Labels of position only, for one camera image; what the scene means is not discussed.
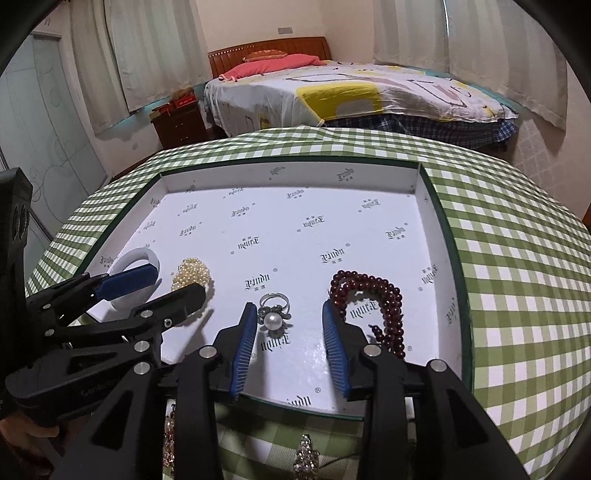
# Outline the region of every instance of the closet door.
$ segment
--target closet door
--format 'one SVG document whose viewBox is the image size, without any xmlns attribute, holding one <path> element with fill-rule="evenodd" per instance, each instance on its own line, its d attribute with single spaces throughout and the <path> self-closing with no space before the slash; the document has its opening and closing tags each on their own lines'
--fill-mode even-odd
<svg viewBox="0 0 591 480">
<path fill-rule="evenodd" d="M 106 179 L 66 84 L 58 40 L 30 35 L 0 77 L 0 147 L 33 184 L 49 235 Z"/>
</svg>

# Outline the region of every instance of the blue plaid bedsheet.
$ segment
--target blue plaid bedsheet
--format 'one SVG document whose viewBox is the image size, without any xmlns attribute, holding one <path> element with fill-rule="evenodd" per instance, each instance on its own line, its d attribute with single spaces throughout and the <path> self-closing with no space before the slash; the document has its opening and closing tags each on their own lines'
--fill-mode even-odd
<svg viewBox="0 0 591 480">
<path fill-rule="evenodd" d="M 492 144 L 503 150 L 509 137 L 519 130 L 514 119 L 502 119 L 488 124 L 461 121 L 440 122 L 422 116 L 393 113 L 337 118 L 326 121 L 324 126 L 327 128 L 363 128 L 394 132 L 439 140 L 472 150 Z"/>
</svg>

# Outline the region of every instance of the table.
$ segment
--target table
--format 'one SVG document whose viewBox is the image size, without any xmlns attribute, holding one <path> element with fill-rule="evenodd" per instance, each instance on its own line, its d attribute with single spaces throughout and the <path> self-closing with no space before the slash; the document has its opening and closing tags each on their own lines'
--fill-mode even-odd
<svg viewBox="0 0 591 480">
<path fill-rule="evenodd" d="M 83 272 L 110 223 L 159 172 L 279 155 L 419 161 L 452 229 L 466 279 L 473 391 L 521 462 L 546 476 L 582 424 L 591 398 L 591 236 L 581 221 L 501 160 L 440 142 L 361 129 L 269 129 L 167 150 L 91 195 L 56 235 L 27 292 Z M 359 448 L 361 424 L 242 400 L 216 407 L 227 478 L 287 478 L 302 433 L 320 463 Z M 357 460 L 321 469 L 354 478 Z"/>
</svg>

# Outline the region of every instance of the blue rubber grip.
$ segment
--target blue rubber grip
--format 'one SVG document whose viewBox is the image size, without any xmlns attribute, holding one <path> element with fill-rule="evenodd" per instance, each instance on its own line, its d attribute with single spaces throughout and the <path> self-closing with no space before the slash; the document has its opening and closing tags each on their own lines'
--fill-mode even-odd
<svg viewBox="0 0 591 480">
<path fill-rule="evenodd" d="M 100 287 L 95 290 L 95 294 L 99 300 L 111 301 L 154 285 L 157 280 L 156 267 L 145 264 L 105 278 Z"/>
</svg>

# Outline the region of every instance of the human hand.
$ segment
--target human hand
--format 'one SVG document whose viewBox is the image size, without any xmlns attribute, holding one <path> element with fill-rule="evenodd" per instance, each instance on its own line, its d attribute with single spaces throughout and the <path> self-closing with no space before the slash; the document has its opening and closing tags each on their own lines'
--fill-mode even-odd
<svg viewBox="0 0 591 480">
<path fill-rule="evenodd" d="M 35 438 L 54 438 L 59 433 L 59 427 L 40 427 L 20 411 L 0 420 L 0 434 L 6 442 L 35 457 L 43 457 L 41 450 L 35 445 Z"/>
</svg>

